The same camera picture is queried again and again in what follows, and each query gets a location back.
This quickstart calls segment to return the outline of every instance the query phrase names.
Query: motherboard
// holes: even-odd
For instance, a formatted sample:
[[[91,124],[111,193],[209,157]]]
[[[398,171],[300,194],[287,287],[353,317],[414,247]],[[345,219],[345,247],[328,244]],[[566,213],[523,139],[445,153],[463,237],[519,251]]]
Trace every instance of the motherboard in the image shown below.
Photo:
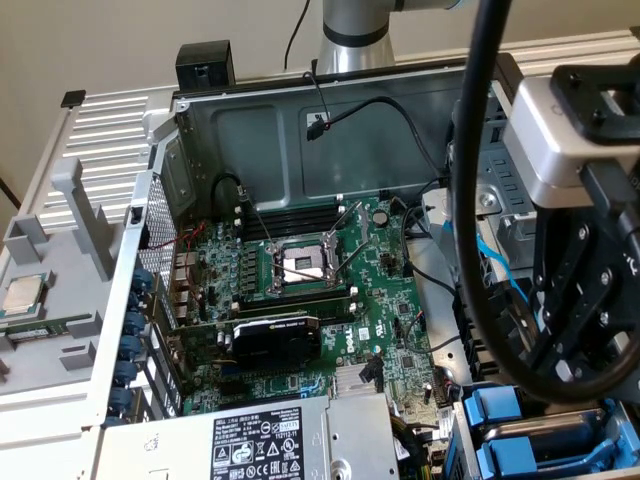
[[[172,292],[180,327],[167,339],[190,379],[184,415],[377,391],[405,421],[436,423],[394,207],[364,197],[259,217],[238,208],[187,231]]]

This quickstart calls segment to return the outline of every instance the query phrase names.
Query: power supply label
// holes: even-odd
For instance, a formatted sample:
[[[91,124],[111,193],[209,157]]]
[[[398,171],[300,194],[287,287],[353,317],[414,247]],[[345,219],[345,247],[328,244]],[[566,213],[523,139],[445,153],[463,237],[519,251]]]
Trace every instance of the power supply label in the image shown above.
[[[303,478],[299,407],[214,420],[211,480]]]

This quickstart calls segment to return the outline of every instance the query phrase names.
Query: mesh panel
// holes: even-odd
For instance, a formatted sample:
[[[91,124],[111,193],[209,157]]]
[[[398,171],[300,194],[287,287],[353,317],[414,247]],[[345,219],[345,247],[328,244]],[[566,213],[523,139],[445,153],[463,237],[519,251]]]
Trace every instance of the mesh panel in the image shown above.
[[[178,233],[173,224],[171,212],[169,212],[167,197],[164,194],[160,177],[154,177],[149,191],[147,228],[149,229],[149,248],[140,251],[140,261],[145,269],[160,274],[165,290],[169,291],[173,255],[176,248],[176,244],[171,241],[176,238]],[[164,247],[154,248],[167,242],[171,243]],[[163,300],[165,310],[171,312],[172,309],[169,305],[164,305],[167,302],[166,296]]]

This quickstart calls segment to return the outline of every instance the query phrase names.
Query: green circuit board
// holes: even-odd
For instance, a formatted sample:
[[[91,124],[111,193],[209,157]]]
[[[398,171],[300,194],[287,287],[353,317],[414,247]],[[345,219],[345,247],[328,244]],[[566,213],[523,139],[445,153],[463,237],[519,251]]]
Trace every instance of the green circuit board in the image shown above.
[[[215,302],[207,304],[206,312],[195,304],[190,305],[184,326],[172,333],[181,339],[193,372],[194,390],[184,401],[185,415],[216,411],[236,402],[256,399],[335,395],[337,368],[364,367],[372,355],[379,355],[384,362],[384,390],[390,406],[408,422],[435,423],[435,402],[424,400],[425,384],[432,382],[432,358],[404,348],[394,332],[395,318],[404,329],[422,311],[413,275],[403,276],[401,215],[392,215],[389,201],[379,201],[377,197],[350,199],[342,205],[348,209],[357,201],[362,202],[359,212],[368,217],[368,242],[342,277],[345,284],[358,289],[357,300],[347,297],[346,300],[303,302],[260,312],[261,315],[298,312],[328,321],[321,328],[320,358],[302,369],[240,371],[224,359],[216,361],[220,358],[216,346],[218,331],[231,333],[234,325],[253,315],[240,312],[232,318],[234,293],[251,301],[270,298],[273,260],[266,250],[267,241],[237,244],[230,223],[209,224],[194,239],[190,250],[198,252],[201,263],[206,265],[200,268],[197,287],[205,293],[213,287]],[[388,216],[384,227],[372,221],[373,214],[381,211]],[[342,259],[361,245],[361,229],[362,219],[354,210],[337,233]],[[315,234],[296,238],[295,246],[313,244],[317,237]],[[291,287],[287,293],[310,288],[313,282]],[[355,312],[349,310],[352,302],[357,306]],[[409,342],[419,349],[429,348],[428,337],[419,326],[412,329]],[[225,389],[224,384],[227,387],[244,385],[245,390],[235,393],[234,388]]]

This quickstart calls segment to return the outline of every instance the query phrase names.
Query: white wall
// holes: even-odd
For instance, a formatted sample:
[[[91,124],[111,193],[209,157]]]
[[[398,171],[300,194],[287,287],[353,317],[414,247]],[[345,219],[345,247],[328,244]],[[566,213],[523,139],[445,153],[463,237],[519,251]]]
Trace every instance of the white wall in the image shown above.
[[[397,14],[396,54],[466,46],[475,1],[455,11]],[[182,43],[228,38],[236,73],[282,68],[303,0],[0,0],[0,176],[21,198],[65,91],[99,93],[175,83]],[[321,38],[313,0],[290,66],[309,64]],[[506,41],[640,25],[637,0],[515,0]],[[0,198],[0,231],[13,207]]]

